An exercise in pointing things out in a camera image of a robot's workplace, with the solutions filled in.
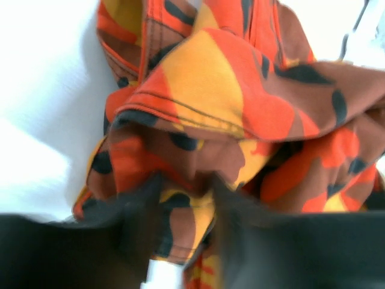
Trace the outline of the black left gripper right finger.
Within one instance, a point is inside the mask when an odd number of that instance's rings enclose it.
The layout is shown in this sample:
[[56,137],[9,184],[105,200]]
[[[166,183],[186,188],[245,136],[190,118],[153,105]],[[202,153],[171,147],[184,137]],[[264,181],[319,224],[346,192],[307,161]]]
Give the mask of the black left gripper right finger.
[[384,287],[384,213],[280,214],[212,189],[224,288]]

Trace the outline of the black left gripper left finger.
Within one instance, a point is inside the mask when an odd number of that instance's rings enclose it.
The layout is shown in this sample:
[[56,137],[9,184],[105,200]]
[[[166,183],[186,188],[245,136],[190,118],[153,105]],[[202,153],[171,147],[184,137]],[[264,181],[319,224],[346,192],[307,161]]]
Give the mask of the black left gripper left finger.
[[155,250],[161,175],[84,219],[39,222],[1,215],[2,288],[140,288]]

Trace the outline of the orange camouflage trousers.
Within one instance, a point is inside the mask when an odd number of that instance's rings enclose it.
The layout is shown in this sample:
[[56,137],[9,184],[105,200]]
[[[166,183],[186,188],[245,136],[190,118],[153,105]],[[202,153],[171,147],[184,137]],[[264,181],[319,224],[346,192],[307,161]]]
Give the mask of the orange camouflage trousers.
[[212,180],[280,214],[384,213],[384,73],[316,61],[279,1],[101,1],[119,89],[77,220],[161,175],[151,259],[224,288]]

